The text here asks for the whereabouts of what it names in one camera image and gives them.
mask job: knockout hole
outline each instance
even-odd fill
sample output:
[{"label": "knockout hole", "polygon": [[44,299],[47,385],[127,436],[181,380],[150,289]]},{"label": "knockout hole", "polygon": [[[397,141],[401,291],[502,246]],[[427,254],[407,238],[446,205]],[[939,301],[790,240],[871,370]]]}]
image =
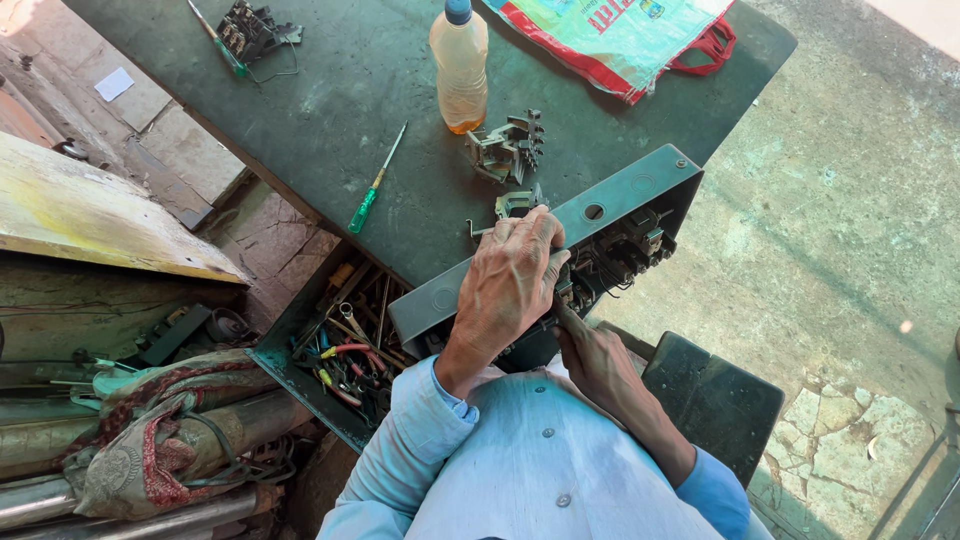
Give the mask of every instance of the knockout hole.
[{"label": "knockout hole", "polygon": [[596,221],[603,217],[603,207],[600,205],[588,205],[584,209],[584,216],[590,221]]}]

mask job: green workbench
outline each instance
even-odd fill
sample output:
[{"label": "green workbench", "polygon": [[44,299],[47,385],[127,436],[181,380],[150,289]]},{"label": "green workbench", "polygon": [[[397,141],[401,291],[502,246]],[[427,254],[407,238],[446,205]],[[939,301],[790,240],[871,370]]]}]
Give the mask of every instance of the green workbench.
[{"label": "green workbench", "polygon": [[[195,3],[215,27],[232,0]],[[325,227],[412,285],[469,257],[475,244],[464,220],[491,226],[493,199],[516,189],[474,178],[464,138],[440,117],[427,45],[443,9],[439,0],[273,0],[277,23],[306,27],[297,46],[300,73],[260,86],[228,70],[186,0],[66,4],[205,118],[248,165],[255,160],[254,170],[275,175],[281,194],[315,209]],[[542,111],[545,155],[524,181],[540,182],[553,206],[665,143],[704,164],[797,44],[777,23],[737,2],[727,20],[738,41],[719,71],[706,77],[667,72],[654,95],[628,107],[482,3],[474,1],[474,8],[490,25],[486,126],[527,109]],[[263,78],[292,66],[291,52],[280,49],[252,68]],[[347,233],[405,120],[410,127],[363,231]]]}]

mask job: white paper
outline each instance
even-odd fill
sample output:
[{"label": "white paper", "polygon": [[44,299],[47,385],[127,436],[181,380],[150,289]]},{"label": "white paper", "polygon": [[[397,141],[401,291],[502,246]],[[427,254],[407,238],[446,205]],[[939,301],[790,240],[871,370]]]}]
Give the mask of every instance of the white paper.
[{"label": "white paper", "polygon": [[94,88],[97,88],[97,91],[104,96],[107,102],[111,102],[131,86],[133,86],[133,79],[127,74],[127,70],[118,67],[116,71],[107,75],[103,81],[97,83]]}]

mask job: shirt sleeve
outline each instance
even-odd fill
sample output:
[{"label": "shirt sleeve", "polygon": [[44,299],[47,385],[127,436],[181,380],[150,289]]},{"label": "shirt sleeve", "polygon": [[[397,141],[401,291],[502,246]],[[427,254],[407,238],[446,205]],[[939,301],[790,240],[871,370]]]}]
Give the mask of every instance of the shirt sleeve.
[{"label": "shirt sleeve", "polygon": [[741,540],[750,522],[747,493],[726,465],[700,447],[690,476],[676,489],[681,501],[700,515],[727,540]]},{"label": "shirt sleeve", "polygon": [[479,419],[476,407],[437,382],[436,359],[431,356],[394,380],[391,410],[324,517],[318,540],[400,539],[406,534],[444,460]]}]

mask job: green screwdriver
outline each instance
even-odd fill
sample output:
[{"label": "green screwdriver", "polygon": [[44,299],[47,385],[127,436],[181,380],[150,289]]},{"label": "green screwdriver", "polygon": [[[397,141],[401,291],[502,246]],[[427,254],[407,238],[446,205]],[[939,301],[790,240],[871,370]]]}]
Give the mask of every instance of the green screwdriver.
[{"label": "green screwdriver", "polygon": [[210,25],[206,24],[206,21],[204,20],[204,16],[200,14],[200,10],[198,10],[197,7],[193,5],[193,2],[191,2],[190,0],[186,0],[186,3],[190,4],[190,9],[192,9],[193,12],[197,14],[197,18],[199,18],[200,22],[204,24],[204,28],[206,28],[206,32],[210,34],[210,37],[213,37],[213,44],[216,45],[218,49],[220,49],[220,54],[224,55],[224,60],[226,60],[227,63],[230,65],[230,69],[233,70],[233,73],[235,73],[237,77],[246,77],[247,65],[244,63],[241,63],[239,60],[236,59],[236,57],[233,56],[232,53],[230,53],[230,51],[227,49],[227,46],[224,45],[220,37],[217,36],[217,33],[214,32],[212,28],[210,28]]},{"label": "green screwdriver", "polygon": [[360,203],[360,208],[353,214],[353,219],[350,220],[350,224],[347,226],[347,230],[351,233],[359,233],[360,228],[363,227],[363,222],[367,221],[367,213],[370,211],[370,206],[373,205],[373,199],[376,198],[376,189],[380,187],[380,181],[383,180],[383,173],[387,172],[387,165],[390,164],[390,158],[394,156],[394,150],[396,150],[396,146],[400,143],[403,132],[407,131],[407,124],[409,123],[410,120],[403,122],[403,127],[400,128],[400,135],[396,136],[394,147],[390,149],[390,155],[387,156],[387,160],[384,161],[383,166],[380,167],[380,172],[376,174],[373,185],[367,189],[367,195],[363,198],[363,202]]}]

